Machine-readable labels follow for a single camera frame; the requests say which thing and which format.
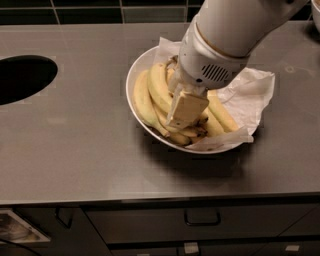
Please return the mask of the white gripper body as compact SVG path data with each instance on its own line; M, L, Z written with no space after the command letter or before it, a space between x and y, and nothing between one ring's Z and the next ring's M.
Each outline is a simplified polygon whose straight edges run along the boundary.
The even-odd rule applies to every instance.
M183 37L178 64L181 80L196 87L221 89L244 69L248 57L231 57L209 45L195 17Z

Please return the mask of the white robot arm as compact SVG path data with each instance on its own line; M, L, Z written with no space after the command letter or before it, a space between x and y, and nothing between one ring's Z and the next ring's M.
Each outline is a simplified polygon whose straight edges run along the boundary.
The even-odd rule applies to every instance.
M192 125L208 106L207 92L229 85L252 51L308 0L205 0L192 19L169 80L167 124Z

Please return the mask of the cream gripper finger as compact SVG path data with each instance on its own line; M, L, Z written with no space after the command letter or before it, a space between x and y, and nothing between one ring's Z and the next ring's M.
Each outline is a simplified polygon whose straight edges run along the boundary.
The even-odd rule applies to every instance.
M168 90L174 94L177 90L181 89L181 74L180 69L172 69L168 78Z
M205 87L178 84L166 124L179 130L193 125L209 105L207 92Z

